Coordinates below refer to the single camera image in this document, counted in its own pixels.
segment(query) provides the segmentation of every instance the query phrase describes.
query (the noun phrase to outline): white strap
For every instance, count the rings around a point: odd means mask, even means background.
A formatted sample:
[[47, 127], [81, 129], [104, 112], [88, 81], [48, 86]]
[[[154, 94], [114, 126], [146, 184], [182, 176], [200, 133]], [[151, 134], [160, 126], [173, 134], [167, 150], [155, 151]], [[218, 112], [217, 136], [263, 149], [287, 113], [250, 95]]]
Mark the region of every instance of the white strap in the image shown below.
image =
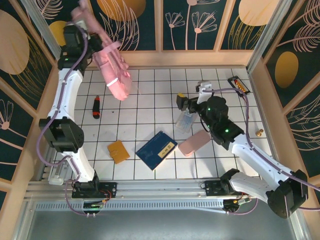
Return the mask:
[[109, 82], [106, 86], [110, 87], [112, 84], [114, 84], [116, 81], [118, 81], [118, 78], [116, 78], [115, 80], [112, 80], [111, 82]]

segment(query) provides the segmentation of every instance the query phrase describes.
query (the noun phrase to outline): white grid floor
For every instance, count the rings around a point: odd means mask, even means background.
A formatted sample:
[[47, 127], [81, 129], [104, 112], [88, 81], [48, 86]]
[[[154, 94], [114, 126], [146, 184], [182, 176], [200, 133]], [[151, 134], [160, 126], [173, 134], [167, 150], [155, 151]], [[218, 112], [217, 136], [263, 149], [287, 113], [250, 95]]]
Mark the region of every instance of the white grid floor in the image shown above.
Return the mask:
[[[159, 131], [164, 131], [178, 143], [202, 130], [197, 117], [192, 131], [181, 134], [175, 123], [181, 111], [175, 103], [177, 93], [196, 97], [198, 81], [210, 80], [213, 89], [230, 88], [227, 81], [238, 76], [246, 86], [251, 84], [244, 68], [204, 69], [140, 69], [130, 70], [132, 92], [125, 100], [115, 99], [106, 87], [100, 71], [86, 71], [75, 103], [75, 122], [84, 131], [84, 151], [100, 180], [150, 180], [216, 178], [231, 168], [237, 168], [250, 176], [258, 174], [241, 158], [235, 157], [223, 147], [211, 141], [192, 156], [185, 157], [177, 148], [155, 171], [151, 171], [135, 154]], [[100, 119], [92, 116], [94, 98], [100, 96]], [[234, 92], [218, 93], [229, 106], [229, 118], [245, 129], [245, 104]], [[249, 133], [252, 141], [271, 155], [266, 135], [256, 137], [256, 131], [264, 129], [253, 93], [248, 95], [250, 105]], [[107, 146], [121, 140], [130, 158], [119, 164], [109, 155]], [[72, 175], [68, 170], [66, 179]]]

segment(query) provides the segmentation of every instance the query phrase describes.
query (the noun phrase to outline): red and black screwdriver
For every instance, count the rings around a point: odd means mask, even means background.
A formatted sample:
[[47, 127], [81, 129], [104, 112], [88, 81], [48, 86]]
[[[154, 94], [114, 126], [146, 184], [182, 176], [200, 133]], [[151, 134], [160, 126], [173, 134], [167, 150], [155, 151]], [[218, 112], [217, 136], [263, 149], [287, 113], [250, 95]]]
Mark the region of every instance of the red and black screwdriver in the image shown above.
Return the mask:
[[96, 96], [93, 103], [92, 115], [95, 119], [100, 118], [100, 97]]

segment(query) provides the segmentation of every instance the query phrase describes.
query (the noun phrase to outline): yellow sponge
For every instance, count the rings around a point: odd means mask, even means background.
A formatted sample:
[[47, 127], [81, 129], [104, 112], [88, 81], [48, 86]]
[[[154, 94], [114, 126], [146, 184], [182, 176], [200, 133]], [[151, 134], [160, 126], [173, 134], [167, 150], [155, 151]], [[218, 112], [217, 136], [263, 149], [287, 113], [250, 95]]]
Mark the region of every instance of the yellow sponge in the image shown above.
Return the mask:
[[110, 152], [110, 157], [113, 158], [115, 164], [119, 164], [130, 157], [129, 153], [125, 149], [125, 146], [120, 140], [111, 143], [108, 146], [108, 150]]

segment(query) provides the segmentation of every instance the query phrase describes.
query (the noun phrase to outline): blue book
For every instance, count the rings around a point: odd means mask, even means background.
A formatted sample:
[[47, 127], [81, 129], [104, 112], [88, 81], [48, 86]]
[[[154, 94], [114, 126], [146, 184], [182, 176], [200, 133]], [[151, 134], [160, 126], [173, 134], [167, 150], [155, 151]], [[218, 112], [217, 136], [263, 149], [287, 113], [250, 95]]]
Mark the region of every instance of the blue book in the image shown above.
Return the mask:
[[164, 132], [158, 132], [136, 154], [153, 171], [166, 157], [175, 151], [178, 143]]

